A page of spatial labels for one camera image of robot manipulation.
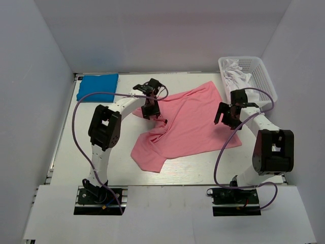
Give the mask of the pink t shirt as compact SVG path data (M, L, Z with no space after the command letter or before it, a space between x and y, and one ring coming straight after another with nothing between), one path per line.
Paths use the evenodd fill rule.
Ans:
M139 135L131 158L141 170L159 173L166 160L220 150L232 133L214 123L221 101L212 81L159 101L160 116Z

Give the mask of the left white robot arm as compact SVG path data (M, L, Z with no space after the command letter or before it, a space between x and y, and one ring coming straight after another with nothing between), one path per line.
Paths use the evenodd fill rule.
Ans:
M134 110L140 108L142 117L151 119L160 115L158 93L165 88L158 80L151 78L144 84L137 84L131 92L109 106L98 105L94 111L89 129L92 155L91 171L83 180L83 186L90 191L90 197L97 203L107 198L107 168L112 148L120 138L121 123Z

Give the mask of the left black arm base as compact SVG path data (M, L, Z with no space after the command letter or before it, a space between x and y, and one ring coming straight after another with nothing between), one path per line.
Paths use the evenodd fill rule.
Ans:
M106 189L83 179L78 188L75 216L121 216L127 204L127 188Z

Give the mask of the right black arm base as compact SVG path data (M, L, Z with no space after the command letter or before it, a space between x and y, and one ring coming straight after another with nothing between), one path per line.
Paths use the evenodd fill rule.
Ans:
M206 193L207 196L212 198L214 217L261 215L257 190L209 188Z

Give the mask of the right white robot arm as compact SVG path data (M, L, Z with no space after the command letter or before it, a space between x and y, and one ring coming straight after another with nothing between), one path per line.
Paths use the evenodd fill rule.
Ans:
M217 186L230 189L230 198L237 203L247 198L247 189L258 188L269 183L274 175L291 172L294 167L294 134L274 125L265 114L275 107L271 105L263 110L256 103L250 103L245 88L231 92L231 102L219 104L214 123L224 123L232 130L220 152L223 153L236 132L247 126L256 137L252 154L252 164L243 173L236 175L235 186L217 183Z

